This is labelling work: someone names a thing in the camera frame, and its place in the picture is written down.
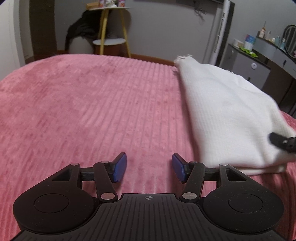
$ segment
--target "table top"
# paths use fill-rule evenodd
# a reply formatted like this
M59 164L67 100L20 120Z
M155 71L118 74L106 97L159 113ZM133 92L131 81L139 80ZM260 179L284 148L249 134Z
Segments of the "table top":
M130 7L96 7L96 8L92 8L89 9L89 11L93 11L93 10L103 10L103 9L130 9Z

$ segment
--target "wooden baseboard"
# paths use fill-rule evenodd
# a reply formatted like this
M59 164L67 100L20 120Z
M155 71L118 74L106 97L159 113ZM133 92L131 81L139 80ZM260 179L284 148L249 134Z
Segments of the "wooden baseboard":
M60 54L68 54L68 51L57 50L56 55L60 55ZM44 55L35 55L35 56L32 56L32 57L26 59L25 62L26 62L26 64L28 64L28 63L31 63L33 61L48 58L48 57L51 57L51 56L54 56L54 54L51 54L51 55L50 54L48 54L48 55L46 55L46 54L44 54ZM143 61L147 61L147 62L174 66L173 61L162 59L162 58L156 58L156 57L140 55L140 54L133 54L133 53L131 54L131 57L134 58L134 59L143 60Z
M133 54L133 53L131 54L131 57L134 59L153 62L153 63L157 63L157 64L165 64L165 65L174 66L173 61L162 59L162 58L156 58L156 57L140 55L140 54Z

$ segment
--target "folded white blanket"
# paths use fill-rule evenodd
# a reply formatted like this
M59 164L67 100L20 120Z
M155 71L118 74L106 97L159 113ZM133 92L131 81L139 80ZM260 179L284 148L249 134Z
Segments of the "folded white blanket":
M247 175L283 172L296 161L268 139L271 132L294 137L276 102L243 77L190 56L178 57L200 162L230 164Z

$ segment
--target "black gripper base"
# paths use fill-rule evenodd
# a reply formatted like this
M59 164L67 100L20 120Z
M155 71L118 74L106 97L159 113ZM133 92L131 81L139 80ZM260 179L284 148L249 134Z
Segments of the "black gripper base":
M123 194L102 204L93 218L76 230L55 235L23 231L13 241L284 241L270 230L241 235L208 221L199 206L174 194Z

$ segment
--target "silver screw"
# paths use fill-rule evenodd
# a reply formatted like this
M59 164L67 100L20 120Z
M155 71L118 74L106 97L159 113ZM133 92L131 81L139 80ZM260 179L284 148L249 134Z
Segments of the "silver screw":
M193 200L193 199L197 198L197 195L193 192L186 192L182 195L182 197L187 200Z
M115 198L115 195L110 192L105 192L101 195L101 198L104 200L111 200L111 199Z

